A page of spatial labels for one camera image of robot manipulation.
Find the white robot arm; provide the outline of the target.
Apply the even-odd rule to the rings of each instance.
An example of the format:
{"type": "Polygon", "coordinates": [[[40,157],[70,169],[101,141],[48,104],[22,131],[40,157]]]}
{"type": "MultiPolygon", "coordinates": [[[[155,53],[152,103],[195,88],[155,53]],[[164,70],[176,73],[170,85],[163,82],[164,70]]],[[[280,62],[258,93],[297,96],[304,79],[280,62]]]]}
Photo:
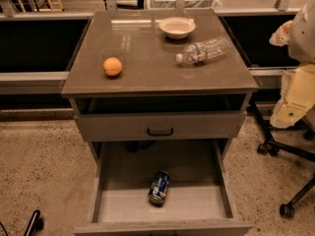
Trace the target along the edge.
{"type": "Polygon", "coordinates": [[[286,45],[289,57],[299,62],[293,71],[283,72],[281,99],[270,119],[272,126],[285,129],[315,105],[315,0],[309,0],[293,20],[283,23],[269,42],[286,45]]]}

